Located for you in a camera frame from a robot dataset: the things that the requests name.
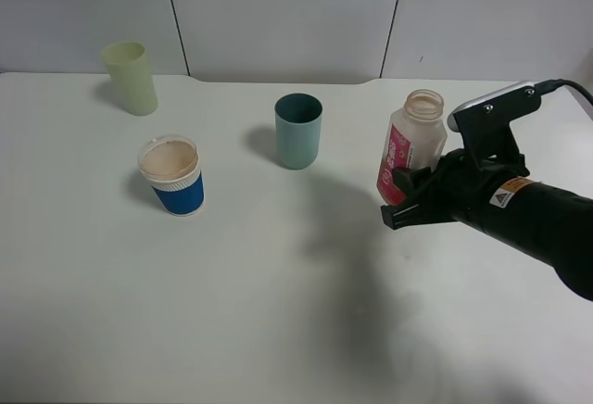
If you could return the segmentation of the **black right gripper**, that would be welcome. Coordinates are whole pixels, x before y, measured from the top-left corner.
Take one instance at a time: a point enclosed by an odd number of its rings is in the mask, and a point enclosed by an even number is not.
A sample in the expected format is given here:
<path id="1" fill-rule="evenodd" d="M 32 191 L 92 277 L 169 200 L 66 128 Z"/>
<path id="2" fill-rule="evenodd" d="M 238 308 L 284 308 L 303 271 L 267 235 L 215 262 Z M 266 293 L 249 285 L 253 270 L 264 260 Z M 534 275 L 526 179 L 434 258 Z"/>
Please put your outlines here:
<path id="1" fill-rule="evenodd" d="M 383 223 L 390 229 L 453 221 L 479 226 L 479 209 L 490 173 L 459 148 L 440 159 L 435 176 L 430 167 L 392 169 L 394 185 L 406 196 L 428 196 L 435 190 L 435 198 L 409 198 L 398 206 L 383 205 Z"/>

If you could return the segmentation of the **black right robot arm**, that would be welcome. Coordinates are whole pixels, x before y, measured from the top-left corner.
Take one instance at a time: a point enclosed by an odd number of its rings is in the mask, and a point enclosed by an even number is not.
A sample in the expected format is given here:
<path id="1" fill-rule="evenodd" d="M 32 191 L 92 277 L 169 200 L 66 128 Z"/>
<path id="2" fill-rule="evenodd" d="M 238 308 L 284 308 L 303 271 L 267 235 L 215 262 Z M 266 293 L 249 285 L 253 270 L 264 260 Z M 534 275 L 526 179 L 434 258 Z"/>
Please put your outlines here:
<path id="1" fill-rule="evenodd" d="M 592 298 L 592 201 L 534 182 L 524 163 L 485 159 L 464 149 L 443 156 L 436 169 L 395 169 L 405 200 L 381 208 L 392 230 L 461 222 L 554 269 L 575 294 Z"/>

